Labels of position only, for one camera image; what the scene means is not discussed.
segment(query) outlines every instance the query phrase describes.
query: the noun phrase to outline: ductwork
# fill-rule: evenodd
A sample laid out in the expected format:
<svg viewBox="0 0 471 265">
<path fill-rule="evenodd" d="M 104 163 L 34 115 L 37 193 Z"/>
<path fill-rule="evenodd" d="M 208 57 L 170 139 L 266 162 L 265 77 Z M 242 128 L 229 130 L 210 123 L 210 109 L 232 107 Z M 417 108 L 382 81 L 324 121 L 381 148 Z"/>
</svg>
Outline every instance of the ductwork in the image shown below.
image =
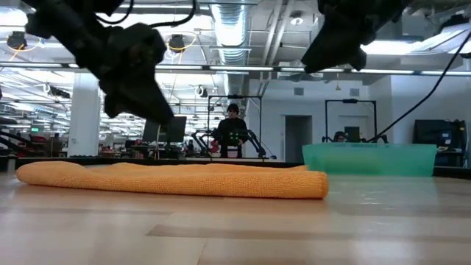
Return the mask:
<svg viewBox="0 0 471 265">
<path fill-rule="evenodd" d="M 245 46 L 247 44 L 247 6 L 240 4 L 213 4 L 214 32 L 220 46 Z M 219 58 L 226 66 L 246 65 L 248 51 L 220 49 Z M 244 74 L 225 74 L 224 89 L 227 95 L 242 95 L 248 78 Z"/>
</svg>

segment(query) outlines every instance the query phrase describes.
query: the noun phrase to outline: teal plastic bin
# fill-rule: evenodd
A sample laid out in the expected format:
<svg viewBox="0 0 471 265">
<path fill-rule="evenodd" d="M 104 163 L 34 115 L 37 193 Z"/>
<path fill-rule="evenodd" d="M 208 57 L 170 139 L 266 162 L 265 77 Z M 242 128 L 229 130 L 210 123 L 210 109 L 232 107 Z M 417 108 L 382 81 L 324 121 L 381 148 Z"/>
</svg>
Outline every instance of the teal plastic bin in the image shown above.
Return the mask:
<svg viewBox="0 0 471 265">
<path fill-rule="evenodd" d="M 431 176 L 433 144 L 311 144 L 302 148 L 308 170 L 328 174 Z"/>
</svg>

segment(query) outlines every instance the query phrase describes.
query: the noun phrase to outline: wooden tabletop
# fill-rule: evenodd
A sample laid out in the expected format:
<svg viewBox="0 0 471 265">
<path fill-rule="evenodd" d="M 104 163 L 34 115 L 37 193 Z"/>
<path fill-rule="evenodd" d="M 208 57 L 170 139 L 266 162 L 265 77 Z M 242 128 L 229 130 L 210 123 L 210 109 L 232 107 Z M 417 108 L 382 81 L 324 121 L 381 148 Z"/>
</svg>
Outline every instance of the wooden tabletop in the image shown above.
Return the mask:
<svg viewBox="0 0 471 265">
<path fill-rule="evenodd" d="M 330 176 L 325 201 L 24 185 L 0 176 L 0 264 L 471 264 L 471 182 Z"/>
</svg>

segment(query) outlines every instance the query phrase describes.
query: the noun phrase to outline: folded towel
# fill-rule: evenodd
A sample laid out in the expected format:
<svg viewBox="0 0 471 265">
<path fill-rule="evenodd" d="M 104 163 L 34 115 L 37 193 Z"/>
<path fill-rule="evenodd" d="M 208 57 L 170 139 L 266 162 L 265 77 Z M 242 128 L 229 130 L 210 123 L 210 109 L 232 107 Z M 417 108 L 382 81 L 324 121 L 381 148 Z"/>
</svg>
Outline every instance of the folded towel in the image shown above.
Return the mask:
<svg viewBox="0 0 471 265">
<path fill-rule="evenodd" d="M 327 175 L 305 166 L 274 169 L 223 164 L 141 166 L 117 163 L 84 167 L 68 162 L 37 162 L 20 167 L 28 184 L 156 194 L 324 199 Z"/>
</svg>

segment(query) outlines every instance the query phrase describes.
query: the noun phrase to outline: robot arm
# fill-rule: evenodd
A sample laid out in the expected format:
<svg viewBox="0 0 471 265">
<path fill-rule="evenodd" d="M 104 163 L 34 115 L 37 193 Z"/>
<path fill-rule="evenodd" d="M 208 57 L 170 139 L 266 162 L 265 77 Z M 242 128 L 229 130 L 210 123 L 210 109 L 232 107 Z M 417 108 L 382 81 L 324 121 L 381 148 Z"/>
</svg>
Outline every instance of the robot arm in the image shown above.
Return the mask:
<svg viewBox="0 0 471 265">
<path fill-rule="evenodd" d="M 306 73 L 350 64 L 360 71 L 366 53 L 360 48 L 376 39 L 388 22 L 398 22 L 412 0 L 318 0 L 325 22 L 301 62 Z"/>
<path fill-rule="evenodd" d="M 108 116 L 126 111 L 159 124 L 173 118 L 155 82 L 155 65 L 166 51 L 159 32 L 141 23 L 126 29 L 104 27 L 96 18 L 95 13 L 113 14 L 123 0 L 23 2 L 36 9 L 28 15 L 26 32 L 45 39 L 56 37 L 75 56 L 80 68 L 87 68 L 99 79 L 106 93 Z"/>
</svg>

